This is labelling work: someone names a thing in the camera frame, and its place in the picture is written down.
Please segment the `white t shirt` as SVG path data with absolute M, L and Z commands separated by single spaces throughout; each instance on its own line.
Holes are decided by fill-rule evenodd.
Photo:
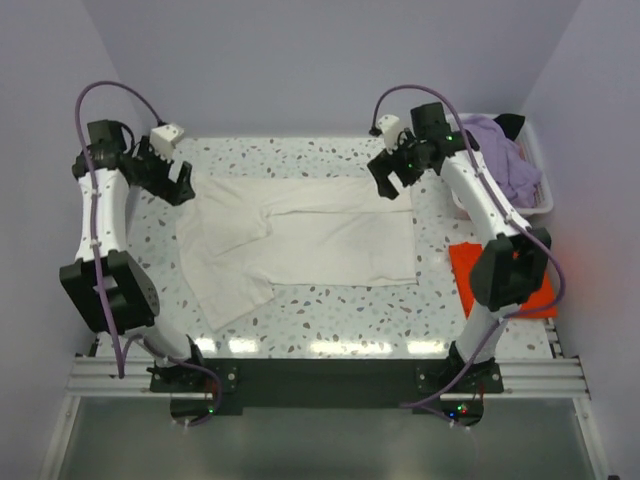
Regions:
M 387 287 L 417 281 L 409 193 L 364 177 L 198 175 L 176 222 L 183 276 L 219 330 L 274 299 L 277 285 Z

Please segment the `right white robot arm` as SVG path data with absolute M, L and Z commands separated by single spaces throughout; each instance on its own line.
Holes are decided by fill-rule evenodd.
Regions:
M 468 275 L 471 312 L 449 349 L 437 390 L 466 393 L 493 366 L 508 320 L 541 288 L 551 237 L 530 226 L 490 172 L 489 155 L 518 152 L 500 125 L 483 116 L 447 118 L 439 102 L 412 109 L 411 120 L 406 127 L 396 116 L 374 116 L 370 133 L 383 139 L 384 148 L 367 168 L 379 195 L 389 200 L 399 195 L 393 176 L 409 187 L 423 173 L 435 173 L 476 228 L 481 252 Z

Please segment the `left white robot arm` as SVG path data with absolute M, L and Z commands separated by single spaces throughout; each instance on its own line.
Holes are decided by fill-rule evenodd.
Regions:
M 185 131 L 160 123 L 134 138 L 115 120 L 88 124 L 90 158 L 78 155 L 72 174 L 82 196 L 82 232 L 74 261 L 59 270 L 66 294 L 88 328 L 112 340 L 116 369 L 124 370 L 129 348 L 137 344 L 154 361 L 154 387 L 196 392 L 210 384 L 195 341 L 179 332 L 160 313 L 157 288 L 127 249 L 127 204 L 140 188 L 171 206 L 195 197 L 192 166 L 181 165 L 170 177 L 173 154 Z

